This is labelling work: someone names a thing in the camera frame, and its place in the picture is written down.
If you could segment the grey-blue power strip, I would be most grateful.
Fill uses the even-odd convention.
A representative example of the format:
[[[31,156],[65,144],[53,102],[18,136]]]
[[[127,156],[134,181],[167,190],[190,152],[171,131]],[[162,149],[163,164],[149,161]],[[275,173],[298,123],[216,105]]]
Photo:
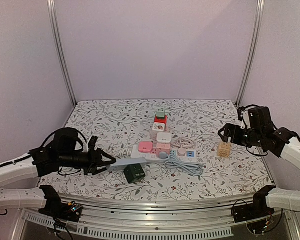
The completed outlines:
[[[106,169],[108,172],[123,171],[127,166],[135,164],[140,164],[143,167],[147,164],[147,160],[144,157],[117,159],[116,163],[107,165]]]

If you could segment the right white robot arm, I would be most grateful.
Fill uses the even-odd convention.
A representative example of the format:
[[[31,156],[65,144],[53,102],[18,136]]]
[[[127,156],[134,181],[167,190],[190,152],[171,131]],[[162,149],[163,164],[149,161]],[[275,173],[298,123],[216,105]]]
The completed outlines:
[[[259,147],[264,153],[271,152],[300,170],[300,137],[287,128],[245,128],[227,123],[218,131],[224,143],[251,148]],[[265,186],[253,196],[253,203],[248,213],[252,218],[259,218],[267,210],[280,208],[300,212],[300,191],[285,190],[275,186]]]

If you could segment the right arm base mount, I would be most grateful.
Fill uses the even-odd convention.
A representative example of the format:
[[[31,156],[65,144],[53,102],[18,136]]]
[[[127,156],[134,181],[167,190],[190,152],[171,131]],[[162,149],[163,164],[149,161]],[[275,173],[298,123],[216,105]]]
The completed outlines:
[[[235,203],[231,209],[231,215],[235,223],[246,222],[266,216],[273,215],[275,210],[268,207],[266,203],[266,196],[276,187],[274,185],[267,185],[257,191],[253,195],[253,202],[243,205]]]

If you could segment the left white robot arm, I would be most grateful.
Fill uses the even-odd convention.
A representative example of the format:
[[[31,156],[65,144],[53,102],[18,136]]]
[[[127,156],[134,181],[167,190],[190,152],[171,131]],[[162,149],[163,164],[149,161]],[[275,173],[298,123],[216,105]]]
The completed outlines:
[[[21,180],[60,174],[62,168],[75,169],[85,176],[106,171],[107,166],[117,160],[97,148],[97,140],[97,136],[87,140],[79,130],[64,127],[52,132],[38,148],[0,163],[0,211],[37,208],[41,214],[60,219],[67,219],[71,214],[79,215],[76,205],[62,203],[59,194],[50,185],[10,190],[4,187]]]

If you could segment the beige cube socket adapter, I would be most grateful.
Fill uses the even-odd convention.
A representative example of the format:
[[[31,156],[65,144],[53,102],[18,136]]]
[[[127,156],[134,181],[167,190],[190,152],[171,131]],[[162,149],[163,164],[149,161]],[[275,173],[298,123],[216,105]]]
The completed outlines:
[[[217,148],[217,156],[228,158],[231,153],[231,143],[221,141]]]

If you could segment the dark green cube adapter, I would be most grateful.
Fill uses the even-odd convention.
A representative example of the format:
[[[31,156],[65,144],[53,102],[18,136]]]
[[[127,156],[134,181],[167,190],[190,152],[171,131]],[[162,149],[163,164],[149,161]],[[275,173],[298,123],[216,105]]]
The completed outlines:
[[[123,173],[129,184],[137,183],[146,177],[146,173],[139,163],[128,165]]]

